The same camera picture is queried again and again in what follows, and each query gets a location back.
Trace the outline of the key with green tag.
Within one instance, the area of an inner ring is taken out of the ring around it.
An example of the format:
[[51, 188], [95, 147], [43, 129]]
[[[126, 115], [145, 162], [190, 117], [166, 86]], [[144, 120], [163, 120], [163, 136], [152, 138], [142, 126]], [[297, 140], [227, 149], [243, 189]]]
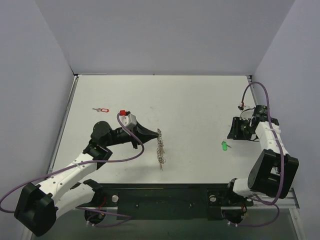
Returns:
[[228, 143], [226, 141], [222, 141], [221, 145], [222, 145], [222, 150], [223, 151], [227, 151], [228, 149], [232, 148], [230, 145], [228, 145]]

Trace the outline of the silver metal keyring disc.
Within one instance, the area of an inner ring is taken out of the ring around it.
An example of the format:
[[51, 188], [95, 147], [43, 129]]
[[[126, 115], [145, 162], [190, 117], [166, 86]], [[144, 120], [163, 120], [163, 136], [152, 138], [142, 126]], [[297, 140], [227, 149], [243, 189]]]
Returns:
[[163, 165], [166, 163], [165, 159], [165, 150], [164, 150], [164, 143], [162, 139], [162, 131], [158, 128], [157, 129], [157, 149], [156, 149], [156, 154], [157, 154], [157, 160], [159, 163], [160, 170], [163, 171]]

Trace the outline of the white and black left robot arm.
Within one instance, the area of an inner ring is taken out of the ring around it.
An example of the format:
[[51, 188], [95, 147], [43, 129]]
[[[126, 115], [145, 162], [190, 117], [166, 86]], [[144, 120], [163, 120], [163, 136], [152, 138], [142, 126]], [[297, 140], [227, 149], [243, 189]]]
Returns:
[[134, 149], [161, 136], [161, 131], [143, 127], [132, 114], [118, 117], [119, 128], [108, 122], [93, 126], [87, 147], [67, 167], [48, 174], [38, 184], [25, 183], [14, 211], [14, 217], [40, 237], [47, 233], [64, 213], [89, 203], [99, 205], [103, 200], [100, 185], [94, 180], [80, 181], [110, 161], [110, 146], [131, 143]]

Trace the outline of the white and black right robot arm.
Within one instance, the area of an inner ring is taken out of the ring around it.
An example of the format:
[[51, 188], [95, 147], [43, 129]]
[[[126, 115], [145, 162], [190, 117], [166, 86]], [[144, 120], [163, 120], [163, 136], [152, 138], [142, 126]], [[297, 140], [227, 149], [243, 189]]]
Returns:
[[268, 108], [256, 105], [247, 109], [251, 116], [235, 116], [232, 119], [229, 140], [258, 140], [261, 154], [249, 172], [248, 178], [234, 178], [230, 188], [223, 192], [224, 201], [236, 204], [241, 197], [264, 194], [271, 198], [284, 199], [291, 189], [299, 167], [299, 160], [290, 156], [285, 149], [279, 121], [271, 118], [268, 121]]

